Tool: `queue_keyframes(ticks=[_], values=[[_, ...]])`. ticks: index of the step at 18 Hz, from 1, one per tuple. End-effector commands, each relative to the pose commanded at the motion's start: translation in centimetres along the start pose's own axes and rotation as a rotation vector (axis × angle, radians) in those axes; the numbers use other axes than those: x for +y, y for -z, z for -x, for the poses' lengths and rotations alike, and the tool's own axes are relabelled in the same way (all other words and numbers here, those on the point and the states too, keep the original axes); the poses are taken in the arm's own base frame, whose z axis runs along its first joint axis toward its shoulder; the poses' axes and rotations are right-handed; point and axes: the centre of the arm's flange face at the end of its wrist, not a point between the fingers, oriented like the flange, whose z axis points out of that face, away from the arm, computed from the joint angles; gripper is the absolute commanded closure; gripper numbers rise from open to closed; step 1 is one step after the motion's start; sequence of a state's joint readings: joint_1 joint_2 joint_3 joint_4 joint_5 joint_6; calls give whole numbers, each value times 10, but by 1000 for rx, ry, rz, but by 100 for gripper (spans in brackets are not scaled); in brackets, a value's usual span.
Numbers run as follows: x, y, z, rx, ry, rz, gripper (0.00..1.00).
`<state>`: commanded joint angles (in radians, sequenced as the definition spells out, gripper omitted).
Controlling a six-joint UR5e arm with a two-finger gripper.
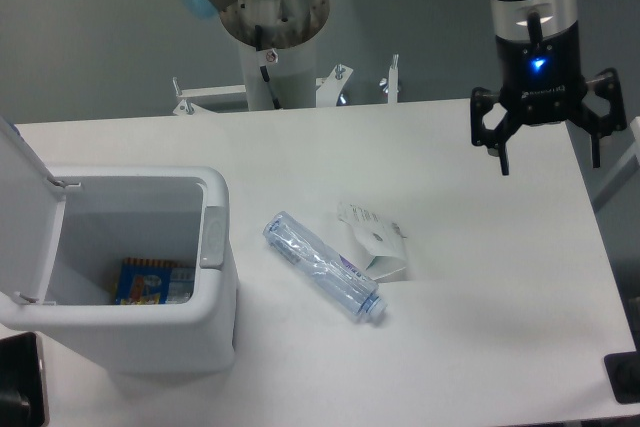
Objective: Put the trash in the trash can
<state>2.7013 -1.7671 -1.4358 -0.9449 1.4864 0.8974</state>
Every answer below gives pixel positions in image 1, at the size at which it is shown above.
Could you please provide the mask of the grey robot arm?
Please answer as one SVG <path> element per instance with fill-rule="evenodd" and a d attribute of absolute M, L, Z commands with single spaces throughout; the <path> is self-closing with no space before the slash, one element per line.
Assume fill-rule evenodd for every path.
<path fill-rule="evenodd" d="M 219 17 L 248 45 L 270 106 L 282 106 L 268 65 L 315 37 L 329 16 L 328 0 L 181 0 L 196 17 Z M 470 98 L 471 141 L 507 168 L 507 141 L 522 126 L 569 121 L 588 133 L 591 157 L 600 141 L 624 130 L 627 119 L 618 74 L 593 79 L 581 72 L 577 0 L 490 0 L 503 84 L 477 87 Z"/>

